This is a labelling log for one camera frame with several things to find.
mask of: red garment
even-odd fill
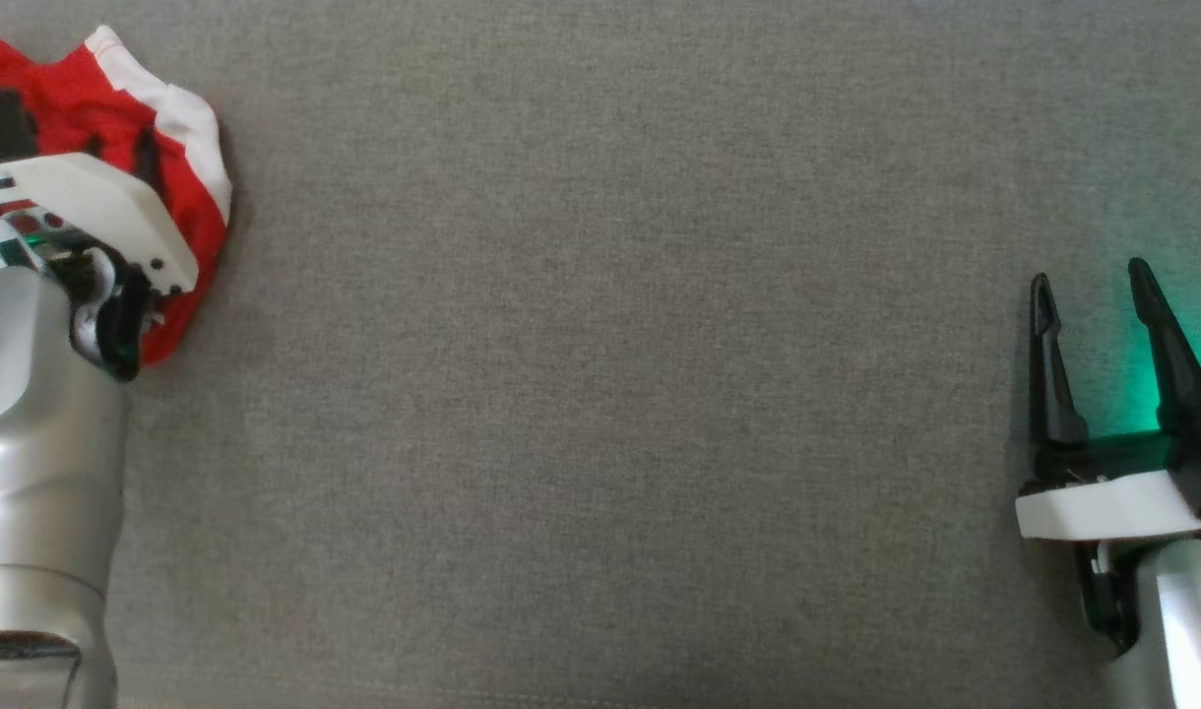
[[[31,62],[0,40],[0,87],[18,90],[36,118],[42,154],[78,153],[96,139],[97,156],[131,173],[142,131],[154,130],[163,183],[160,197],[199,262],[195,291],[166,299],[160,309],[163,322],[151,326],[142,342],[143,363],[162,363],[208,292],[227,236],[232,185],[220,155],[215,113],[196,95],[142,68],[106,26],[53,64]]]

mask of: white plastic mount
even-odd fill
[[[1134,472],[1016,499],[1020,534],[1062,542],[1146,538],[1201,531],[1169,471]]]
[[[32,202],[139,264],[162,294],[191,292],[199,264],[144,181],[84,153],[0,162],[0,204]]]

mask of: red and white fabric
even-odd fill
[[[162,322],[145,333],[143,363],[160,363],[177,348],[208,292],[227,236],[232,185],[215,113],[198,95],[145,71],[108,26],[52,64],[31,62],[0,40],[0,87],[18,90],[36,118],[42,154],[79,151],[96,139],[103,161],[131,172],[137,141],[154,126],[161,197],[199,262],[195,291],[169,297]]]

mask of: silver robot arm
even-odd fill
[[[196,262],[154,190],[96,159],[0,165],[0,707],[115,703],[104,616],[151,303]]]
[[[1117,647],[1117,709],[1201,709],[1201,369],[1142,260],[1130,263],[1148,328],[1160,429],[1088,439],[1072,407],[1045,275],[1034,279],[1029,425],[1034,476],[1020,531],[1072,549],[1091,628]]]

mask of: gray fabric surface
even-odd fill
[[[1095,433],[1128,256],[1201,350],[1201,2],[0,4],[100,22],[238,185],[133,386],[130,707],[1101,704],[1024,296]]]

